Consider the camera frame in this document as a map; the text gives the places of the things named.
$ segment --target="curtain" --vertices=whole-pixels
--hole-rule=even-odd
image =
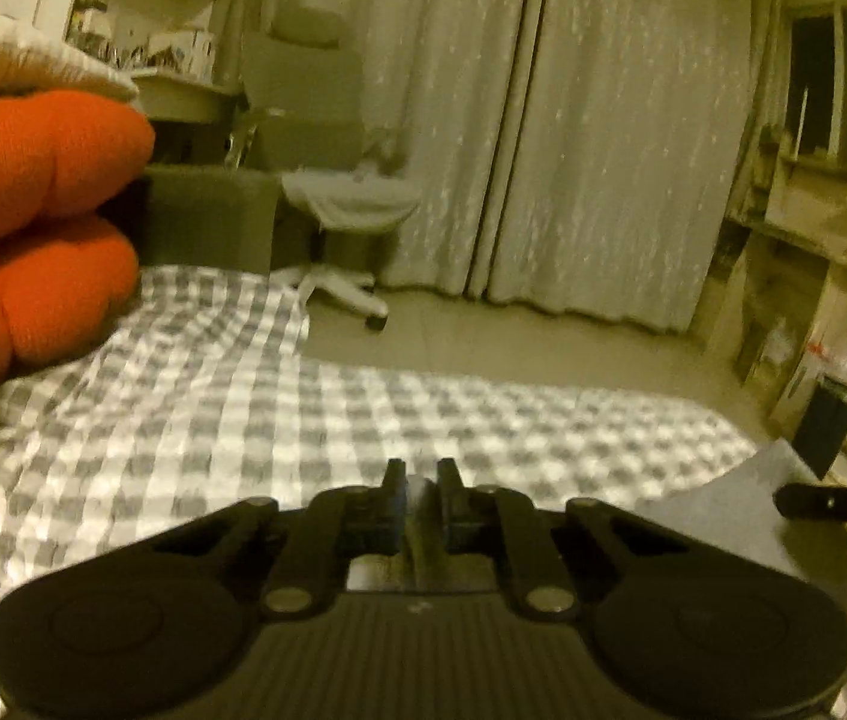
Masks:
[[[470,293],[686,329],[747,116],[750,31],[750,0],[545,0]]]
[[[783,0],[751,0],[750,113],[743,128],[727,208],[742,208],[753,177],[761,129],[783,124],[790,68],[790,30]]]
[[[473,259],[523,0],[259,0],[340,13],[364,63],[364,124],[394,134],[422,204],[380,279],[459,295]]]

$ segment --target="chair backrest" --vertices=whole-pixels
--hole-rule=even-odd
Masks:
[[[310,14],[295,10],[294,18],[281,22],[278,37],[243,37],[244,92],[257,121],[251,167],[353,170],[360,161],[360,57],[326,36],[326,19],[320,20],[326,14]],[[312,25],[325,28],[321,45],[307,45],[314,41]],[[292,42],[295,36],[299,42]]]

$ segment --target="white pillow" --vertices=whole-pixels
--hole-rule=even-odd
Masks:
[[[115,100],[137,96],[129,76],[28,23],[0,16],[0,95],[80,89]]]

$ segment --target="checkered blanket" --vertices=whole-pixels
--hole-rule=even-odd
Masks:
[[[696,487],[753,453],[689,401],[340,367],[302,359],[306,334],[265,278],[150,269],[104,346],[2,386],[0,597],[246,496],[377,483],[391,457],[431,476],[454,457],[468,484],[561,508]]]

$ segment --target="floor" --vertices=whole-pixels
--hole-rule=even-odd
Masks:
[[[390,306],[380,334],[329,298],[314,295],[305,354],[349,365],[678,395],[722,413],[756,442],[769,440],[759,405],[731,370],[705,358],[690,338],[425,290],[380,294]]]

